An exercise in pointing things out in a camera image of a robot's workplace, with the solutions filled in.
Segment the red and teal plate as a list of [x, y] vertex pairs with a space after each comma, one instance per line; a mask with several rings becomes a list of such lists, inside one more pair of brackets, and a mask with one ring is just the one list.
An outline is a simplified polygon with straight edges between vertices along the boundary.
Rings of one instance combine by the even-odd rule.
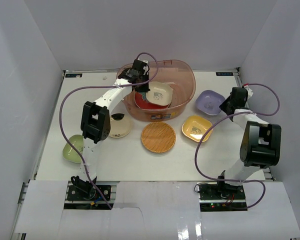
[[134, 102], [137, 107], [144, 110], [161, 110], [161, 109], [166, 109], [170, 106], [170, 105], [160, 106], [160, 105], [152, 104], [147, 101], [146, 93], [139, 93], [139, 92], [134, 93]]

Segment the cream square dish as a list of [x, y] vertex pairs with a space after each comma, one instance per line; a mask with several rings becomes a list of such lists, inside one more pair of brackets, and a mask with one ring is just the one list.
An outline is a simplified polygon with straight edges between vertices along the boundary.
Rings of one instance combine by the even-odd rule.
[[146, 100], [158, 106], [168, 106], [172, 102], [173, 89], [166, 83], [151, 81], [149, 91], [145, 94]]

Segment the purple square dish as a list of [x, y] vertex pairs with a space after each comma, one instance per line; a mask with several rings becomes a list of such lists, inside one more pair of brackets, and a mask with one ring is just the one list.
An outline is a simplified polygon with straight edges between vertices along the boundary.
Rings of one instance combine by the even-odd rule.
[[220, 105], [225, 97], [213, 90], [203, 91], [195, 101], [196, 108], [210, 116], [216, 116], [221, 112]]

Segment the light green dish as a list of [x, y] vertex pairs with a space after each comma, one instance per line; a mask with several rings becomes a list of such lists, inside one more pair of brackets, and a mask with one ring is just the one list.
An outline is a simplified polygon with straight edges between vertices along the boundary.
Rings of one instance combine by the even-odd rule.
[[[81, 154], [83, 153], [84, 140], [82, 135], [73, 135], [68, 140]], [[78, 153], [69, 145], [68, 142], [62, 150], [62, 156], [64, 160], [71, 163], [80, 164], [82, 162]]]

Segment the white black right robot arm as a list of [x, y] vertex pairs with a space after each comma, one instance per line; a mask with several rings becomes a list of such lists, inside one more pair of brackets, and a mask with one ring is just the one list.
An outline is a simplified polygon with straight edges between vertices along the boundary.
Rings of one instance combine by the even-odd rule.
[[243, 138], [239, 159], [218, 177], [216, 195], [226, 200], [240, 191], [240, 186], [255, 172], [275, 166], [280, 160], [282, 127], [260, 119], [246, 107], [252, 91], [233, 87], [229, 97], [219, 106], [229, 119], [240, 126]]

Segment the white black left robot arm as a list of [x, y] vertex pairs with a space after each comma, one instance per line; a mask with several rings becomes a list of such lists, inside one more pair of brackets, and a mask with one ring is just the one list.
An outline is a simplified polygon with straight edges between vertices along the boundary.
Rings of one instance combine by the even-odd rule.
[[71, 177], [71, 183], [80, 196], [86, 200], [103, 193], [96, 186], [97, 161], [93, 159], [97, 147], [101, 146], [111, 131], [111, 112], [133, 90], [149, 91], [149, 70], [146, 60], [135, 59], [132, 66], [125, 68], [111, 86], [103, 86], [107, 91], [95, 101], [83, 105], [80, 129], [83, 136], [82, 151], [79, 155], [80, 173]]

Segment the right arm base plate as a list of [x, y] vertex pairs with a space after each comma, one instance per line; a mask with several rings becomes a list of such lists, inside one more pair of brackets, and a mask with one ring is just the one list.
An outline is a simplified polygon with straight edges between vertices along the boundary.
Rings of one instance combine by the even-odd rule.
[[233, 186], [224, 182], [200, 182], [194, 186], [194, 192], [199, 194], [201, 201], [245, 201], [246, 195], [243, 186]]

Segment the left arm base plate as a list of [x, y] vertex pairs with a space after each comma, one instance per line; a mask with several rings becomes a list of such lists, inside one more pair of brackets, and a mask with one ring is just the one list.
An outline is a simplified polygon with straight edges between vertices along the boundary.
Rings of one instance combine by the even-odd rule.
[[[97, 187], [100, 189], [101, 193], [103, 194], [104, 198], [109, 201], [111, 199], [111, 185], [97, 185]], [[89, 193], [86, 193], [77, 187], [73, 185], [68, 186], [68, 192], [66, 196], [67, 201], [94, 201], [100, 199], [103, 201], [102, 196], [100, 193], [95, 190], [93, 187], [89, 191]]]

